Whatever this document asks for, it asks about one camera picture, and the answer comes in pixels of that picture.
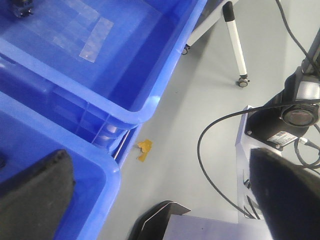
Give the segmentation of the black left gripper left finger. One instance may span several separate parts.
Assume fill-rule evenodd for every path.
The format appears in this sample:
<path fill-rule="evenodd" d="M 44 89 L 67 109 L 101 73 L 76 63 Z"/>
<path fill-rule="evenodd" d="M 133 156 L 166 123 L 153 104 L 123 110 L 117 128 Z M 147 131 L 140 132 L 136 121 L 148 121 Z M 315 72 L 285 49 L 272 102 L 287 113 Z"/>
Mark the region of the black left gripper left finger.
<path fill-rule="evenodd" d="M 0 238 L 52 240 L 74 189 L 72 158 L 55 150 L 0 184 Z"/>

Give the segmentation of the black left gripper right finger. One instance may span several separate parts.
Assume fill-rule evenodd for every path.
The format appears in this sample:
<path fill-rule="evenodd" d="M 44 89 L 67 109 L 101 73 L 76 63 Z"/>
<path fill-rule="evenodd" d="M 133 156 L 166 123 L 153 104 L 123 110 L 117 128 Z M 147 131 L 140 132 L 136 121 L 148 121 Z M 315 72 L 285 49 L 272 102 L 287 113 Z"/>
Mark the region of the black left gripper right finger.
<path fill-rule="evenodd" d="M 266 148 L 250 151 L 251 191 L 274 240 L 320 238 L 320 179 Z"/>

